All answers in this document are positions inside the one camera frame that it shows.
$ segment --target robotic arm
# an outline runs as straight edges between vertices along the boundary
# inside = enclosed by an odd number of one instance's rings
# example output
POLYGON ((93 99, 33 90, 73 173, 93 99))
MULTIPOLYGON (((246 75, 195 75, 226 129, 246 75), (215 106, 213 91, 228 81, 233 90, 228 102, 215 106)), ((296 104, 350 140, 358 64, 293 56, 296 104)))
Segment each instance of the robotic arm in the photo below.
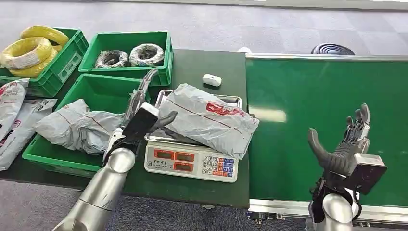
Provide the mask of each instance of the robotic arm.
POLYGON ((380 156, 366 154, 370 119, 364 103, 356 110, 355 121, 347 117, 347 129, 333 153, 320 144, 316 130, 309 130, 309 146, 324 169, 309 204, 316 231, 351 231, 361 213, 358 193, 367 195, 387 170, 380 156))
POLYGON ((111 135, 102 168, 93 176, 78 201, 52 231, 103 231, 116 206, 126 176, 135 164, 135 153, 146 133, 174 121, 177 113, 158 119, 158 109, 144 101, 147 87, 157 70, 150 70, 130 97, 120 128, 111 135))

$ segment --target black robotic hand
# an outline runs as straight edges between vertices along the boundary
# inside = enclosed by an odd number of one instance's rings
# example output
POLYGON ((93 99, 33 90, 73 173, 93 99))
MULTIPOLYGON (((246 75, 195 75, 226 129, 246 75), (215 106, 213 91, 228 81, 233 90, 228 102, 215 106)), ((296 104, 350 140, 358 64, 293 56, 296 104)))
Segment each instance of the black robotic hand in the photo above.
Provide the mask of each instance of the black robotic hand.
POLYGON ((350 176, 353 171, 350 169, 350 163, 354 158, 354 154, 366 154, 370 145, 367 138, 370 129, 370 118, 370 110, 367 104, 363 103, 361 108, 356 110, 355 122, 351 116, 347 117, 347 129, 333 153, 329 153, 323 148, 319 142, 318 133, 310 128, 307 138, 308 143, 320 166, 327 171, 350 176))

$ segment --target red digital display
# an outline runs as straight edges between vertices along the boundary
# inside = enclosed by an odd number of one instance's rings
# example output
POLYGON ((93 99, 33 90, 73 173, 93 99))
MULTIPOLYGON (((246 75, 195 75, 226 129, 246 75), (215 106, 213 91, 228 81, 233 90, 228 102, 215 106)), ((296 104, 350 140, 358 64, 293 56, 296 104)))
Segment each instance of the red digital display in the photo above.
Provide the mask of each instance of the red digital display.
POLYGON ((191 153, 176 153, 176 160, 193 162, 194 161, 194 154, 191 154, 191 153))
POLYGON ((174 157, 174 152, 167 151, 167 150, 155 149, 154 150, 154 157, 172 160, 173 157, 174 157))
POLYGON ((193 166, 194 166, 193 164, 182 163, 182 162, 175 162, 175 163, 174 163, 174 170, 192 172, 193 166))

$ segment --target digital weighing scale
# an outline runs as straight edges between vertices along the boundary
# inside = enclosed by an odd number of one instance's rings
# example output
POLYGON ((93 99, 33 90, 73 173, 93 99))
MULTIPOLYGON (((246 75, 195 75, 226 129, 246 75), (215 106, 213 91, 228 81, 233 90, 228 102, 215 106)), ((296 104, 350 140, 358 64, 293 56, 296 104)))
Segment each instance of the digital weighing scale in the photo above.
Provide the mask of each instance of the digital weighing scale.
MULTIPOLYGON (((171 90, 162 90, 156 108, 171 90)), ((230 106, 241 108, 235 96, 215 95, 230 106)), ((148 172, 233 183, 237 180, 238 159, 220 153, 166 128, 147 134, 144 168, 148 172)))

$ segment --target plastic bag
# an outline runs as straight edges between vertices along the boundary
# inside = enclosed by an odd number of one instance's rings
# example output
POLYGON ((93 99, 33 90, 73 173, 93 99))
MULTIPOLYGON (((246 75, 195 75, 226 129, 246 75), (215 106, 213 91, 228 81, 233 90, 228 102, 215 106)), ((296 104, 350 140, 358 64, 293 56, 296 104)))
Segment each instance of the plastic bag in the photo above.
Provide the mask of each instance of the plastic bag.
POLYGON ((109 137, 120 126, 123 114, 93 111, 83 114, 71 125, 73 146, 88 154, 101 154, 109 137))
POLYGON ((117 68, 128 66, 128 55, 123 51, 101 51, 95 62, 95 68, 117 68))
POLYGON ((0 140, 10 131, 23 104, 28 78, 19 79, 0 88, 0 140))
POLYGON ((180 84, 159 107, 159 117, 177 111, 166 127, 221 153, 242 159, 259 120, 237 107, 186 83, 180 84))
POLYGON ((89 112, 89 107, 83 99, 79 99, 49 114, 36 123, 34 129, 49 142, 75 150, 70 126, 86 112, 89 112))
POLYGON ((52 100, 24 100, 9 133, 0 141, 0 171, 9 168, 25 144, 34 135, 34 124, 52 112, 52 100))
POLYGON ((165 57, 163 49, 156 44, 143 43, 132 49, 129 61, 132 67, 155 66, 165 57))
POLYGON ((88 154, 102 154, 122 114, 89 111, 83 99, 65 105, 35 124, 38 134, 53 144, 88 154))

